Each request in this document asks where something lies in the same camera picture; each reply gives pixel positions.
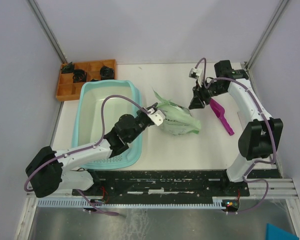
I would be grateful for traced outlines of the green cat litter bag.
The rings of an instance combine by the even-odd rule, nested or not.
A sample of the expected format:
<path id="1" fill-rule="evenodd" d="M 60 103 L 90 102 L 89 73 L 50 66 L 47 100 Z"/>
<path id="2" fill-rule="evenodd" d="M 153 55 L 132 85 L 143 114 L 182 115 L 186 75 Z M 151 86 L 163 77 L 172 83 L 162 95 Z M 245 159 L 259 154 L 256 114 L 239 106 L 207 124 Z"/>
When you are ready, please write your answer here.
<path id="1" fill-rule="evenodd" d="M 157 109 L 165 115 L 163 123 L 159 126 L 163 132 L 174 136 L 200 132 L 201 122 L 191 115 L 188 108 L 164 99 L 155 90 L 153 93 L 159 101 Z"/>

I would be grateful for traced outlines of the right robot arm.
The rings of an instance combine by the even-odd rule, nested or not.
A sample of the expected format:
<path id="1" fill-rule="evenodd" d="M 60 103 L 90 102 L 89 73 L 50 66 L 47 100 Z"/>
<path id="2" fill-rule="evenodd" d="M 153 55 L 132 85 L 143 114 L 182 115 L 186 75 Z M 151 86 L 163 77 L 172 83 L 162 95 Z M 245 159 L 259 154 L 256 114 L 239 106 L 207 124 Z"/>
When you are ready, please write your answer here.
<path id="1" fill-rule="evenodd" d="M 205 67 L 196 65 L 190 70 L 195 86 L 189 109 L 203 109 L 211 105 L 213 97 L 228 93 L 245 120 L 238 139 L 239 154 L 226 170 L 227 178 L 219 183 L 221 193 L 230 196 L 237 191 L 237 182 L 246 181 L 256 164 L 276 163 L 284 125 L 263 107 L 244 69 L 233 69 L 229 60 L 221 60 L 214 65 L 214 71 L 215 77 L 207 79 Z"/>

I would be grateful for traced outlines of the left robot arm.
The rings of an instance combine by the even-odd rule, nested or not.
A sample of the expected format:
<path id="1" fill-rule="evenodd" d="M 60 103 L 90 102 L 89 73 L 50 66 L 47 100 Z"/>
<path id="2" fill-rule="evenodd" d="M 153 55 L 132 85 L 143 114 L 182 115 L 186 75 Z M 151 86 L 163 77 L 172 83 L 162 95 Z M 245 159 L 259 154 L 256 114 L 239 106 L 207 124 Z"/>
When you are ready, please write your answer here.
<path id="1" fill-rule="evenodd" d="M 164 119 L 165 115 L 155 108 L 139 110 L 137 116 L 122 115 L 111 131 L 99 141 L 59 151 L 54 151 L 50 146 L 43 147 L 25 170 L 28 178 L 24 190 L 34 192 L 38 198 L 72 189 L 96 195 L 101 183 L 91 173 L 74 169 L 122 154 L 147 127 L 160 126 Z"/>

